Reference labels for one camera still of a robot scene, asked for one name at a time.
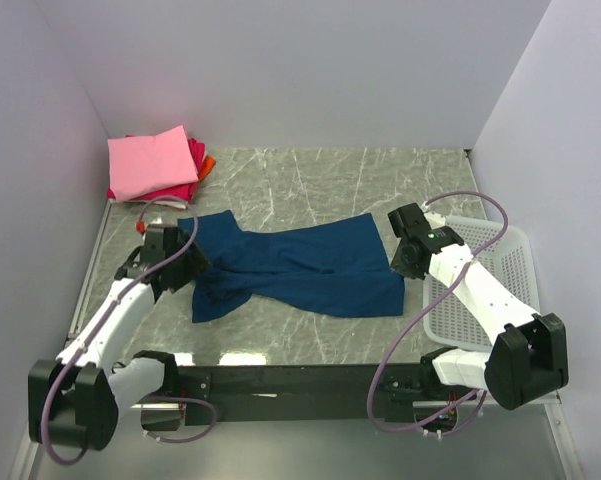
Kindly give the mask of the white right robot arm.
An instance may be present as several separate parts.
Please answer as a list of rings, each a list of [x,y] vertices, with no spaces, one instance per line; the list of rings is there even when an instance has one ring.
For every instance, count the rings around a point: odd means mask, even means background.
[[[400,243],[392,269],[422,279],[427,335],[442,349],[422,359],[419,387],[440,399],[453,387],[488,391],[514,410],[569,382],[566,327],[539,311],[525,235],[515,227],[444,217],[416,203],[388,215]]]

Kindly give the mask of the blue Mickey t-shirt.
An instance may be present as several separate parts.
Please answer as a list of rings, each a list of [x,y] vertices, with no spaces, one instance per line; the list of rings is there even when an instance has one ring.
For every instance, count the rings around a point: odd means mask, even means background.
[[[400,316],[403,278],[390,269],[371,214],[274,233],[245,231],[230,211],[184,218],[211,266],[196,280],[195,323],[220,319],[254,295],[339,318]]]

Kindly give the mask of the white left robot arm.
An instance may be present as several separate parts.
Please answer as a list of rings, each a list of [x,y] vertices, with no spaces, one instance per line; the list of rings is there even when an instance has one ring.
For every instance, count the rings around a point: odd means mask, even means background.
[[[151,224],[142,245],[118,268],[104,303],[84,330],[52,360],[38,360],[28,379],[28,426],[61,465],[59,446],[81,454],[111,441],[119,419],[148,396],[175,402],[180,378],[173,354],[142,351],[112,368],[127,339],[165,292],[175,292],[208,268],[196,234]]]

